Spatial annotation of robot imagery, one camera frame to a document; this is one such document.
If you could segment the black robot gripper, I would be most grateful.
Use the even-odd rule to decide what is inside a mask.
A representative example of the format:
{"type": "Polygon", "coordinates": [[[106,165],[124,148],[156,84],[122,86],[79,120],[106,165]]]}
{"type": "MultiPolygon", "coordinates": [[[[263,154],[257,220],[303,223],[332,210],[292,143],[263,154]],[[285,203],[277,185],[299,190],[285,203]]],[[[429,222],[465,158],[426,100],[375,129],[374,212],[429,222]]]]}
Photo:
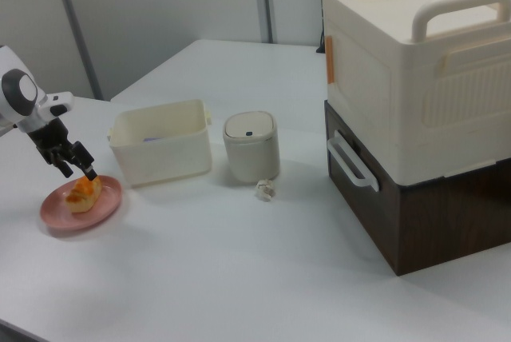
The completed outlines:
{"type": "Polygon", "coordinates": [[[88,180],[94,180],[97,173],[93,168],[93,156],[79,142],[68,139],[69,131],[60,118],[55,118],[40,129],[28,133],[45,161],[57,166],[69,178],[73,174],[70,165],[79,166],[88,180]]]}

